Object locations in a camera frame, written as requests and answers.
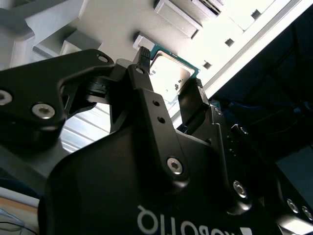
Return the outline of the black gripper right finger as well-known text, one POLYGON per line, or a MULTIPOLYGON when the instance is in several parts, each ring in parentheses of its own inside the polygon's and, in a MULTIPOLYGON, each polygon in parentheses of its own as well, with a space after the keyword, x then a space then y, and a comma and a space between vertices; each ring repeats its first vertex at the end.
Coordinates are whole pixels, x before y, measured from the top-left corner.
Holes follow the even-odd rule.
POLYGON ((267 160, 241 125, 228 127, 224 114, 209 103, 201 81, 189 79, 179 95, 187 134, 214 151, 216 198, 231 215, 251 209, 253 199, 280 226, 310 226, 313 211, 279 167, 267 160))

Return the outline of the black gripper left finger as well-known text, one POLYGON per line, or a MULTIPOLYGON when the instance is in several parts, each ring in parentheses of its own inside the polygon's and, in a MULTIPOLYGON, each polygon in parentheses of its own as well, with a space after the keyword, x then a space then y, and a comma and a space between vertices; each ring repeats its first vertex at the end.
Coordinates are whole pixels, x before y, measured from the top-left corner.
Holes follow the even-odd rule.
POLYGON ((175 175, 169 156, 183 159, 176 131, 148 74, 141 48, 127 66, 96 49, 2 70, 0 73, 0 166, 37 193, 65 156, 60 134, 65 122, 97 103, 109 104, 113 132, 130 128, 153 150, 148 167, 182 187, 187 173, 175 175))

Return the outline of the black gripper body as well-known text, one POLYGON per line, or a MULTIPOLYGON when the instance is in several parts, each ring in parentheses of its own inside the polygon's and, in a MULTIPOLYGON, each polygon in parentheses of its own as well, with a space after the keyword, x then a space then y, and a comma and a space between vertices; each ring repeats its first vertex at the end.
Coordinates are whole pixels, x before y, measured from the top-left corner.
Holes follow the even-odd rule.
POLYGON ((183 159, 167 158, 182 187, 148 167, 152 149, 130 128, 114 132, 62 159, 50 173, 39 202, 42 235, 298 235, 310 226, 280 226, 253 199, 231 215, 218 201, 209 144, 176 131, 183 159))

